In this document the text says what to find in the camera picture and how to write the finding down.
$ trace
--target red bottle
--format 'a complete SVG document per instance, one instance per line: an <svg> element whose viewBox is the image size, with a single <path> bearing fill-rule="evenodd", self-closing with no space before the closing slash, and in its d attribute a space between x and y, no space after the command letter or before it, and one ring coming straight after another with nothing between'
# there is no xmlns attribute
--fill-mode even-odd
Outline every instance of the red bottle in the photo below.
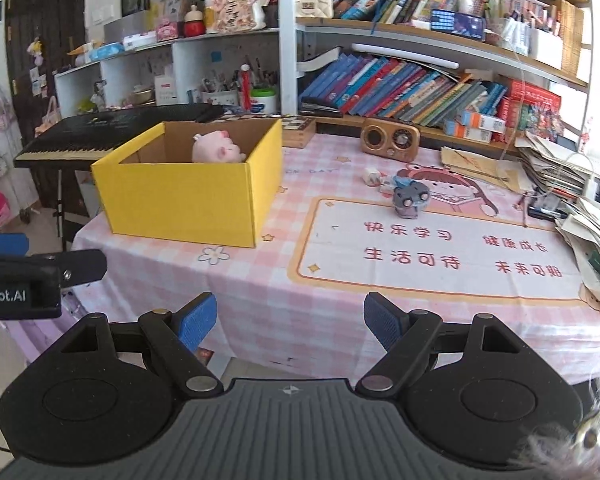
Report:
<svg viewBox="0 0 600 480"><path fill-rule="evenodd" d="M206 33L205 17L195 5L191 6L191 10L184 17L184 35L186 38L194 36L202 36Z"/></svg>

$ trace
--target gray ridged surface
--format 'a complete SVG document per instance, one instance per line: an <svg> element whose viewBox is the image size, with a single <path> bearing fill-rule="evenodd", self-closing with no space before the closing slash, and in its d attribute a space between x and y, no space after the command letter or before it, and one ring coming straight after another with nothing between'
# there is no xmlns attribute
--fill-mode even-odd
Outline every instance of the gray ridged surface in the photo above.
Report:
<svg viewBox="0 0 600 480"><path fill-rule="evenodd" d="M298 388L289 395L290 386ZM133 456L62 468L18 459L0 480L541 480L488 472L424 446L389 402L363 400L344 380L237 380L191 400L169 430Z"/></svg>

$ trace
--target wooden retro radio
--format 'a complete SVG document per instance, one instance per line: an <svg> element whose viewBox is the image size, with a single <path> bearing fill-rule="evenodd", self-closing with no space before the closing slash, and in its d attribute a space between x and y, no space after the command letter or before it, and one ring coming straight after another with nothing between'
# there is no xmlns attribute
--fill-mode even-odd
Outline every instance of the wooden retro radio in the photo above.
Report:
<svg viewBox="0 0 600 480"><path fill-rule="evenodd" d="M420 147L420 131L396 121L367 119L362 125L360 140L365 153L413 162Z"/></svg>

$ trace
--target floor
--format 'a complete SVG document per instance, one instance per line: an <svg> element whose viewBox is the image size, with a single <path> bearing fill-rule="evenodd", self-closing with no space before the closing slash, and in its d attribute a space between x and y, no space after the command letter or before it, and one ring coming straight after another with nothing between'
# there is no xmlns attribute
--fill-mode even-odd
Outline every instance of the floor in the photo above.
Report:
<svg viewBox="0 0 600 480"><path fill-rule="evenodd" d="M11 226L8 231L24 232L27 235L30 254L52 253L60 250L61 245L56 235L56 221L50 209L43 209L38 214L33 214L31 224L17 224ZM0 327L0 395L23 369L24 357L19 347ZM232 358L222 375L222 383L228 386L231 380L236 377L258 379L300 378L287 372ZM4 447L5 445L6 443L0 432L0 446ZM5 466L11 459L10 454L0 452L0 467Z"/></svg>

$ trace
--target woven basket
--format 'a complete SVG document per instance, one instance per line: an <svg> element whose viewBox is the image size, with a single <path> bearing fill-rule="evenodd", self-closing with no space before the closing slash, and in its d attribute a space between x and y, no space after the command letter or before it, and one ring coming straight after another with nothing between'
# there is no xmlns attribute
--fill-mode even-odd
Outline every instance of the woven basket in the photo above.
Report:
<svg viewBox="0 0 600 480"><path fill-rule="evenodd" d="M580 51L582 50L582 29L584 10L564 0L558 5L560 10L560 37L562 38L562 71L571 76L578 74Z"/></svg>

